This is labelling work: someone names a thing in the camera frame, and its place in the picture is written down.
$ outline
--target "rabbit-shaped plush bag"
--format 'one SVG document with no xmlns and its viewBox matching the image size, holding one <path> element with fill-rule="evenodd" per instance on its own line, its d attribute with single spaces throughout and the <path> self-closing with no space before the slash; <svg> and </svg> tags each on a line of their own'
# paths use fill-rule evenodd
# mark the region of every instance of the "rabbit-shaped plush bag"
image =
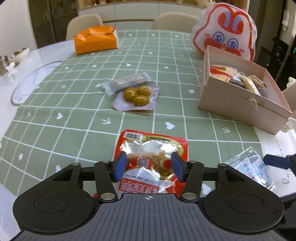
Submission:
<svg viewBox="0 0 296 241">
<path fill-rule="evenodd" d="M 192 42 L 203 56 L 208 45 L 253 61 L 257 28 L 244 10 L 227 3 L 217 3 L 203 11 L 193 27 Z"/>
</svg>

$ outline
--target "white table surface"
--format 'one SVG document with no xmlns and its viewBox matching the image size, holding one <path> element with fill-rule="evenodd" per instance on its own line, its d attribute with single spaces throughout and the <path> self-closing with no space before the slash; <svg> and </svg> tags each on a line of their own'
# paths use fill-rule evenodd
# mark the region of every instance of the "white table surface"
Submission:
<svg viewBox="0 0 296 241">
<path fill-rule="evenodd" d="M 19 83 L 33 71 L 38 70 L 49 63 L 63 61 L 74 52 L 73 40 L 56 43 L 34 50 L 29 53 L 27 59 L 17 66 L 14 71 L 6 73 L 4 76 L 0 77 L 0 139 L 4 136 L 16 114 L 17 106 L 11 104 L 11 96 Z M 294 126 L 296 126 L 296 120 L 292 119 L 292 122 Z M 296 134 L 294 130 L 290 130 L 287 133 L 280 131 L 277 135 L 270 135 L 257 128 L 255 128 L 255 131 L 261 142 L 264 155 L 273 154 L 286 156 L 296 153 Z M 267 168 L 275 182 L 276 188 L 273 190 L 274 193 L 278 196 L 285 196 L 296 192 L 296 177 L 292 172 L 275 167 Z M 285 184 L 283 179 L 289 180 L 289 183 Z M 0 184 L 1 241 L 9 240 L 19 231 L 11 212 L 15 198 L 16 197 L 12 193 L 7 191 Z M 11 227 L 10 231 L 4 229 L 5 225 L 3 225 L 3 223 L 5 221 L 9 221 Z"/>
</svg>

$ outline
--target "brown egg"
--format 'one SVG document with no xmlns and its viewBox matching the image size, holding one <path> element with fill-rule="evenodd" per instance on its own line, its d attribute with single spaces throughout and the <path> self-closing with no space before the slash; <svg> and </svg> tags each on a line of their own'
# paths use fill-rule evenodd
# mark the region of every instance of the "brown egg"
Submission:
<svg viewBox="0 0 296 241">
<path fill-rule="evenodd" d="M 133 105 L 134 106 L 144 106 L 148 105 L 150 102 L 150 99 L 145 95 L 138 95 L 133 99 Z"/>
<path fill-rule="evenodd" d="M 137 96 L 137 91 L 134 88 L 127 88 L 123 93 L 123 98 L 126 101 L 133 101 L 133 99 Z"/>
<path fill-rule="evenodd" d="M 139 88 L 137 88 L 137 93 L 138 95 L 150 96 L 151 90 L 148 86 L 140 86 Z"/>
</svg>

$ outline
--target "green tablecloth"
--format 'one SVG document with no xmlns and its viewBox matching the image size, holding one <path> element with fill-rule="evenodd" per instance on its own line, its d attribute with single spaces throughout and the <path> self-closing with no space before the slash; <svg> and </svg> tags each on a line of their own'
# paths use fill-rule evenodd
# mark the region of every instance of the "green tablecloth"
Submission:
<svg viewBox="0 0 296 241">
<path fill-rule="evenodd" d="M 73 162 L 86 167 L 112 159 L 126 129 L 184 137 L 189 158 L 207 167 L 249 146 L 262 155 L 253 127 L 197 108 L 202 58 L 190 34 L 127 30 L 118 36 L 117 50 L 70 56 L 18 108 L 0 148 L 0 183 L 13 194 Z M 116 95 L 105 96 L 101 83 L 143 72 L 160 87 L 155 111 L 114 110 Z"/>
</svg>

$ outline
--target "cartoon face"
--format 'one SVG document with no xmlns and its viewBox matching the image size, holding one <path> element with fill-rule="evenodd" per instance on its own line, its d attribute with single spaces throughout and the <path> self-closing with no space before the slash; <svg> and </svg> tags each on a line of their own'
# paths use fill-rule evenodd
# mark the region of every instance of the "cartoon face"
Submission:
<svg viewBox="0 0 296 241">
<path fill-rule="evenodd" d="M 200 53 L 211 45 L 253 60 L 252 24 L 248 15 L 228 4 L 217 4 L 207 23 L 195 34 L 193 43 Z"/>
</svg>

